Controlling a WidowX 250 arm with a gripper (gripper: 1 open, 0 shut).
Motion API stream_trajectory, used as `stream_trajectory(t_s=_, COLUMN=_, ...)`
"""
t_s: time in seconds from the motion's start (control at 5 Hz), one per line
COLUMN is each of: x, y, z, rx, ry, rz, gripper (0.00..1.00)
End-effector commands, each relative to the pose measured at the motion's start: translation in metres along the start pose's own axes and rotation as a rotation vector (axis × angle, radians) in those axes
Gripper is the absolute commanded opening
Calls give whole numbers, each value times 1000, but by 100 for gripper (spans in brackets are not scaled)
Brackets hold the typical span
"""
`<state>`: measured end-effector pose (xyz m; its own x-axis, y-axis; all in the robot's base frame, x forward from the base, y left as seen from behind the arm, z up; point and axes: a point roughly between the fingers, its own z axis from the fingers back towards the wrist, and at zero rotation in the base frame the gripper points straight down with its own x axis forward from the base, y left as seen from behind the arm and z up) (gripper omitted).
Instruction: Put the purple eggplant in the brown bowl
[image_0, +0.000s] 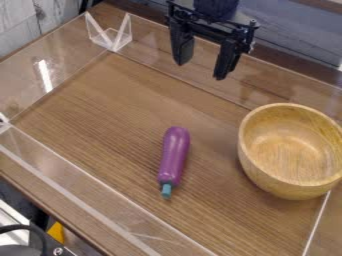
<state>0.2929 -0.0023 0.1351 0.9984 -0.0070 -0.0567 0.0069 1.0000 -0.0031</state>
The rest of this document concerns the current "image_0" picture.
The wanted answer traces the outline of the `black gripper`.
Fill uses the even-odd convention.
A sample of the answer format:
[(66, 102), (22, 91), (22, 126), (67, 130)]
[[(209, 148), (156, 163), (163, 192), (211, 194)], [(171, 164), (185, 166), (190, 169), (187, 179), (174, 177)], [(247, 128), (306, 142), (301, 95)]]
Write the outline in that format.
[[(207, 40), (219, 41), (221, 50), (214, 68), (214, 78), (223, 80), (234, 71), (243, 53), (254, 47), (258, 21), (239, 10), (241, 0), (167, 0), (168, 17), (198, 29)], [(194, 56), (194, 35), (187, 24), (170, 21), (171, 49), (175, 63), (185, 65)]]

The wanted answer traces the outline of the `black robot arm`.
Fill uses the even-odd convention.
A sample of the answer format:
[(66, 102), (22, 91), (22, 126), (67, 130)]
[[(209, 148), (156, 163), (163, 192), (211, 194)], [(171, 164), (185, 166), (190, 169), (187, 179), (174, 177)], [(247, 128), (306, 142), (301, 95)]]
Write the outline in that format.
[(238, 10), (239, 0), (167, 0), (167, 25), (173, 58), (182, 66), (194, 56), (195, 38), (219, 45), (214, 78), (223, 80), (241, 56), (254, 48), (259, 28), (255, 19)]

